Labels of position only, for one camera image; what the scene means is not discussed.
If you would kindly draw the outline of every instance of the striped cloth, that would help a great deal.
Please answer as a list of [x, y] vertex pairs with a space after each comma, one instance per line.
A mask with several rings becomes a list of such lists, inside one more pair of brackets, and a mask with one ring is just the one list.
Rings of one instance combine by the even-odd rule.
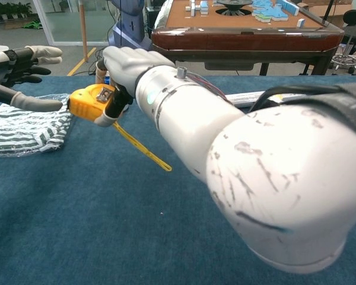
[[23, 111], [0, 105], [0, 157], [18, 157], [58, 149], [65, 141], [72, 115], [67, 110], [68, 94], [39, 97], [63, 103], [57, 112]]

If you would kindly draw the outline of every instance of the white box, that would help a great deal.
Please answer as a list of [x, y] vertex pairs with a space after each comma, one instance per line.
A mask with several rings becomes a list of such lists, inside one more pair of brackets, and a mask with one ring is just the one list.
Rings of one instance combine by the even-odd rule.
[[191, 4], [191, 17], [195, 16], [195, 4]]

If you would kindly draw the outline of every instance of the table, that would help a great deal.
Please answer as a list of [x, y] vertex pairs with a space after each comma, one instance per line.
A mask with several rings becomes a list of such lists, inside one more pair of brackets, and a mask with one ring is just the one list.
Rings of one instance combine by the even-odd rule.
[[[208, 15], [197, 11], [191, 17], [185, 11], [188, 3], [167, 0], [152, 31], [154, 50], [172, 61], [205, 62], [209, 66], [302, 62], [314, 65], [313, 75], [323, 75], [344, 35], [343, 30], [303, 8], [298, 16], [268, 24], [252, 15], [219, 15], [216, 10], [224, 7], [214, 7], [212, 0], [208, 1]], [[243, 9], [252, 11], [249, 6]], [[305, 19], [304, 26], [297, 28], [301, 18]]]
[[[356, 82], [356, 76], [206, 79], [226, 94]], [[94, 81], [44, 77], [14, 88], [43, 96]], [[243, 243], [137, 106], [119, 123], [173, 171], [114, 129], [78, 118], [62, 149], [0, 159], [0, 285], [356, 285], [356, 227], [327, 270], [308, 276], [275, 270]]]

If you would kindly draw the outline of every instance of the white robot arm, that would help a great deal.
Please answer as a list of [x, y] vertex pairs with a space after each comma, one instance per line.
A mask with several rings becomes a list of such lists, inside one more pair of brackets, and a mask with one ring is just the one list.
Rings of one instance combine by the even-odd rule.
[[260, 259], [307, 274], [340, 256], [356, 224], [356, 131], [337, 111], [245, 115], [155, 52], [108, 47], [104, 63]]

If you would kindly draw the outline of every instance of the chair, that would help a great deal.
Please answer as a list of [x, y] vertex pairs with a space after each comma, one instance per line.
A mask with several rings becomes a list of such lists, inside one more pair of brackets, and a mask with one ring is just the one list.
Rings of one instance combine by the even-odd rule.
[[354, 50], [356, 50], [356, 20], [352, 19], [352, 16], [355, 17], [356, 14], [348, 13], [346, 17], [346, 20], [349, 23], [355, 23], [355, 24], [354, 26], [344, 27], [346, 37], [348, 38], [347, 42], [345, 43], [346, 44], [345, 50], [343, 54], [336, 54], [333, 56], [331, 60], [331, 68], [333, 68], [334, 65], [336, 65], [335, 70], [338, 70], [340, 66], [347, 67], [348, 73], [355, 75], [356, 57], [354, 57], [351, 54], [354, 53]]
[[356, 25], [356, 10], [349, 10], [343, 15], [343, 22], [347, 24], [344, 27], [345, 35], [342, 39], [342, 43], [348, 43], [349, 38], [352, 36], [351, 43], [353, 45], [349, 54], [353, 54], [356, 51], [356, 34], [351, 33], [353, 31], [353, 27]]

